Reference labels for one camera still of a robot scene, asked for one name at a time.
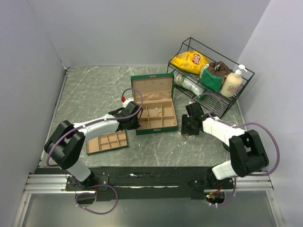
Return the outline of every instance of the marble countertop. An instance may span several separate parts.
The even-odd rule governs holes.
[[[122,106],[121,94],[131,86],[130,76],[166,73],[167,67],[118,67],[83,66],[71,67],[55,113],[51,133],[59,122],[84,122],[99,118],[109,111]],[[131,97],[131,91],[125,97]],[[179,90],[174,91],[174,106],[178,121],[178,131],[136,136],[135,130],[127,132],[128,148],[88,156],[86,144],[80,159],[87,166],[214,166],[229,160],[229,153],[214,136],[200,133],[188,144],[179,139],[181,116],[186,114],[185,106],[190,98]],[[231,124],[242,124],[243,120],[237,103],[223,117]],[[40,166],[46,166],[46,155]]]

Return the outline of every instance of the lotion bottle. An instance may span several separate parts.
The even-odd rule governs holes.
[[[244,65],[239,65],[239,69],[236,70],[234,73],[230,73],[228,74],[228,76],[225,79],[225,82],[220,90],[220,93],[225,96],[225,97],[232,97],[235,92],[238,90],[238,87],[241,85],[242,83],[242,71],[241,70],[245,70],[245,66]]]

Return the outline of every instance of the green jewelry box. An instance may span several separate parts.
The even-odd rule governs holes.
[[[174,73],[131,76],[131,83],[143,96],[143,112],[136,135],[177,131],[178,122],[172,101]],[[139,94],[133,92],[133,95],[134,101],[140,104]]]
[[[86,153],[87,155],[94,155],[127,147],[126,131],[117,131],[89,140],[86,144]]]

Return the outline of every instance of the white wall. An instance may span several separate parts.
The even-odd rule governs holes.
[[[240,98],[244,118],[266,125],[281,149],[271,179],[288,227],[303,224],[302,9],[300,0],[271,0],[239,60],[256,71]],[[275,149],[264,142],[273,164]]]
[[[37,167],[64,68],[25,0],[0,2],[0,226]]]
[[[69,67],[165,65],[190,36],[238,59],[269,0],[28,2]]]

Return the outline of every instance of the black metal shelf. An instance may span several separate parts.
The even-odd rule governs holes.
[[[192,37],[188,38],[187,40],[185,40],[182,43],[182,45],[181,45],[179,51],[176,53],[176,55],[181,52],[191,51],[191,50],[198,51],[199,53],[201,53],[202,55],[204,55],[205,57],[207,57],[208,59],[210,59],[212,61],[223,61],[233,72],[234,72],[233,69],[237,68],[239,65],[237,62],[231,60],[230,58],[225,57],[224,55],[218,53],[217,51],[204,45],[203,43],[197,41],[196,39],[194,39]],[[178,67],[176,67],[175,65],[171,64],[170,61],[167,66],[167,72],[169,71],[169,68],[171,68],[171,69],[177,71],[178,73],[184,75],[187,79],[191,80],[192,82],[194,82],[201,88],[206,89],[208,93],[216,94],[221,99],[221,101],[223,103],[222,111],[221,111],[221,104],[220,104],[219,100],[217,100],[213,96],[206,95],[201,100],[197,100],[201,106],[205,107],[208,110],[212,110],[214,112],[221,111],[220,113],[216,113],[218,117],[222,117],[226,114],[226,112],[229,110],[229,108],[232,106],[232,104],[234,104],[236,102],[236,100],[239,98],[240,94],[243,92],[244,88],[250,82],[252,77],[255,75],[255,73],[253,71],[246,68],[248,73],[242,74],[242,79],[243,79],[242,84],[239,86],[239,88],[236,91],[236,93],[234,94],[234,96],[225,97],[221,93],[213,92],[209,87],[201,84],[199,82],[196,74],[181,70]],[[175,88],[180,90],[181,92],[183,92],[184,94],[186,94],[187,96],[189,96],[191,98],[194,98],[196,96],[193,92],[186,90],[182,87],[179,87],[178,85],[175,85]]]

